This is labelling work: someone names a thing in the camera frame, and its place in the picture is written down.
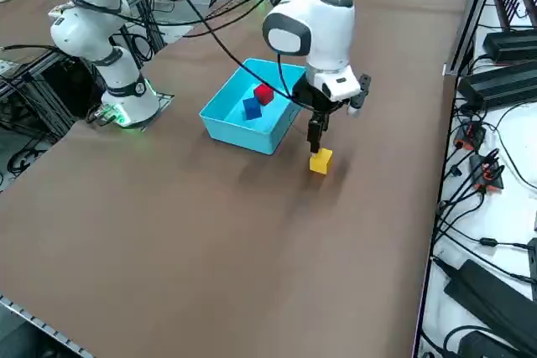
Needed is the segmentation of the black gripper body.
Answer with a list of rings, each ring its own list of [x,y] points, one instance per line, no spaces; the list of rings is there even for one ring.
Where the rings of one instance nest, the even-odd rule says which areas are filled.
[[[326,114],[332,114],[349,103],[349,99],[331,101],[322,91],[310,85],[307,79],[299,79],[293,85],[292,101],[311,112]]]

